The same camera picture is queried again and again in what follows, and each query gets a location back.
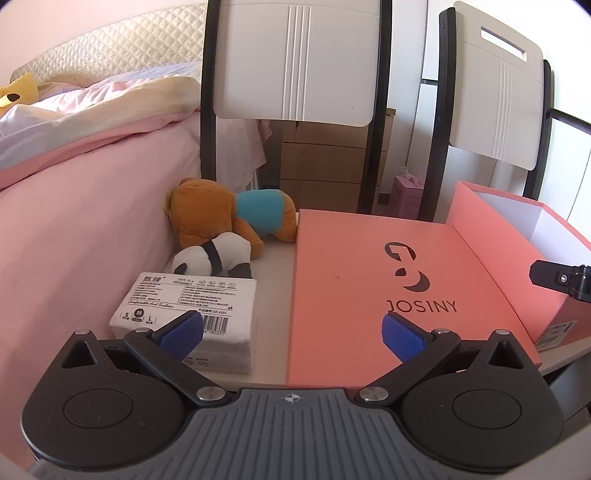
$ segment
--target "wooden drawer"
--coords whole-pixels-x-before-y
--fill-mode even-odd
[[[381,183],[384,174],[386,156],[387,152],[382,152],[378,183]],[[283,143],[280,178],[360,183],[364,159],[365,150],[362,148]]]
[[[384,126],[382,151],[387,152],[392,133],[392,122],[396,110],[387,109]],[[346,125],[317,124],[313,122],[283,122],[282,141],[287,143],[308,143],[335,145],[365,149],[368,127],[347,127]]]
[[[331,181],[281,180],[281,190],[295,203],[295,208],[356,212],[359,185]],[[378,203],[379,186],[374,195],[374,207]]]

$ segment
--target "brown teddy bear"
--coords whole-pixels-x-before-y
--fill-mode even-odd
[[[296,207],[280,190],[235,194],[216,181],[184,179],[167,195],[165,211],[183,248],[234,232],[250,242],[251,258],[258,258],[263,250],[260,233],[296,241]]]

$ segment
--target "yellow plush toy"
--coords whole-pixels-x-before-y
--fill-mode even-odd
[[[10,85],[0,88],[0,118],[14,105],[31,105],[39,100],[39,91],[32,73],[26,73]]]

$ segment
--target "pink box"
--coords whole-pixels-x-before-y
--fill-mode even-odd
[[[591,265],[591,243],[547,205],[458,183],[447,224],[482,262],[538,351],[591,335],[591,304],[530,281],[536,260]]]
[[[591,335],[591,304],[529,278],[536,260],[591,265],[591,244],[542,203],[498,190],[458,183],[444,225],[301,210],[295,254],[291,387],[355,389],[400,364],[381,338],[388,311],[463,339],[508,329],[535,363]]]
[[[423,182],[413,176],[396,175],[390,192],[391,215],[416,220],[423,197],[423,188]]]

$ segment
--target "quilted headboard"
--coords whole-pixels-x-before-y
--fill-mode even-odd
[[[51,48],[12,72],[37,83],[87,87],[112,75],[201,60],[207,3],[160,10],[97,28]]]

